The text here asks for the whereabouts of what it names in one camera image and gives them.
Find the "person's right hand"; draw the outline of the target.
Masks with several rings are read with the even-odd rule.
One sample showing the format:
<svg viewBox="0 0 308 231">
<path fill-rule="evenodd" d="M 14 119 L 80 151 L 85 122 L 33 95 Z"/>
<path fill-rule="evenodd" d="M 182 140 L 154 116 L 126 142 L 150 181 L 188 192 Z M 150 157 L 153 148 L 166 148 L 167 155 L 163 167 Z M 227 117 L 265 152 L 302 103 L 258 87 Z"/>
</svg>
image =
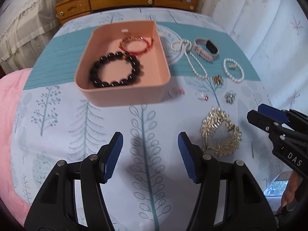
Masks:
<svg viewBox="0 0 308 231">
<path fill-rule="evenodd" d="M 281 198 L 281 206 L 285 207 L 295 199 L 295 192 L 300 185 L 300 176 L 293 171 L 289 177 L 287 187 Z"/>
</svg>

